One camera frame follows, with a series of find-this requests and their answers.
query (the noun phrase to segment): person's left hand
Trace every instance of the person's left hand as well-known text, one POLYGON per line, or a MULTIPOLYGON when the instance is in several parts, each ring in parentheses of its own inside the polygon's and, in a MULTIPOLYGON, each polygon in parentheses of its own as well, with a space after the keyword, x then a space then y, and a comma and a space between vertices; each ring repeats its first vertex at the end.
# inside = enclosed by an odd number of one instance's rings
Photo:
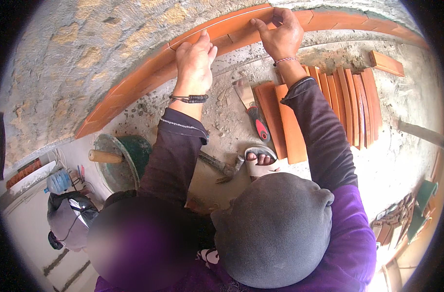
POLYGON ((211 64, 217 47, 210 42, 206 30, 193 45, 182 43, 176 52, 178 77, 175 96, 203 95, 212 85, 211 64))

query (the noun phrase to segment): foot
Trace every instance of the foot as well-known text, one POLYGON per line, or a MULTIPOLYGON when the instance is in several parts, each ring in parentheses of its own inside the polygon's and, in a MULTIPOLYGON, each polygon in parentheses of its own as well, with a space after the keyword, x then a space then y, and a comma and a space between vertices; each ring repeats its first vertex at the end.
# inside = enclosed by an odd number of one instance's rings
MULTIPOLYGON (((246 156, 246 159, 249 161, 253 161, 256 160, 256 155, 254 153, 248 153, 248 155, 246 156)), ((274 159, 272 159, 269 155, 265 155, 265 154, 260 154, 258 156, 258 163, 256 165, 271 165, 275 162, 274 159)), ((279 172, 280 171, 280 167, 277 167, 276 170, 274 170, 275 172, 279 172)), ((255 181, 257 180, 259 177, 250 177, 251 181, 255 181)))

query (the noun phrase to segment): green bucket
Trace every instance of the green bucket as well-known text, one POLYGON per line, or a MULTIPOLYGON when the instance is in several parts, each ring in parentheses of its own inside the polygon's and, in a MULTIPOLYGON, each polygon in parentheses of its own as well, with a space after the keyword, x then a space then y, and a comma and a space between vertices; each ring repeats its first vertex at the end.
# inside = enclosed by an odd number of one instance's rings
POLYGON ((121 163, 96 162, 103 183, 113 192, 127 191, 139 187, 139 180, 149 162, 152 146, 138 135, 114 137, 100 134, 94 142, 96 150, 123 155, 121 163))

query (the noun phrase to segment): person's right hand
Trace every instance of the person's right hand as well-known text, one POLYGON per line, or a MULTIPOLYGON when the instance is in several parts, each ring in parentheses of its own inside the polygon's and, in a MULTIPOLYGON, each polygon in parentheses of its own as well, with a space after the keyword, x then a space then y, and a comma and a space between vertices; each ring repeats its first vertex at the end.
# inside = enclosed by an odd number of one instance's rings
POLYGON ((250 22, 258 29, 264 49, 274 61, 297 54, 304 31, 290 9, 274 7, 272 23, 276 29, 269 30, 267 25, 257 18, 250 22))

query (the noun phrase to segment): gray beanie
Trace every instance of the gray beanie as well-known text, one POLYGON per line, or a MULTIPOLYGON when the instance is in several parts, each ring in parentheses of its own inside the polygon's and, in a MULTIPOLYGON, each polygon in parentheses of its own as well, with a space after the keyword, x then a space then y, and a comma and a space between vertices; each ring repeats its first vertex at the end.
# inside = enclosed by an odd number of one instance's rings
POLYGON ((290 173, 260 177, 211 214, 220 263, 238 282, 263 289, 300 282, 329 245, 334 195, 290 173))

